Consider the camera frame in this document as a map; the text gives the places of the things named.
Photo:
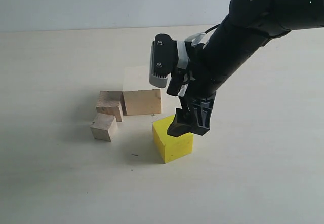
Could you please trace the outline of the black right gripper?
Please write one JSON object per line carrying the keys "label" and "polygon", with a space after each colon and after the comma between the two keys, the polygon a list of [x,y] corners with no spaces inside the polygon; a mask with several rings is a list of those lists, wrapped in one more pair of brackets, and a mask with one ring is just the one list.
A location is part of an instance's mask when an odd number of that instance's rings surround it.
{"label": "black right gripper", "polygon": [[187,133],[204,135],[210,130],[210,119],[216,89],[210,69],[203,62],[204,43],[170,40],[166,43],[167,69],[171,80],[167,94],[190,98],[190,111],[176,108],[167,134],[180,137]]}

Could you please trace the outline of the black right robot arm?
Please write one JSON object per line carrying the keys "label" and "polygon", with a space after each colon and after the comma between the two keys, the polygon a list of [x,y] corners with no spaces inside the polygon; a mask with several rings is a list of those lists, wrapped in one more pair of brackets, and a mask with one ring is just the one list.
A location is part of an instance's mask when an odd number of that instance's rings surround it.
{"label": "black right robot arm", "polygon": [[179,62],[167,93],[181,107],[167,134],[207,133],[217,90],[260,47],[293,30],[321,27],[323,0],[231,0],[205,44],[177,42]]}

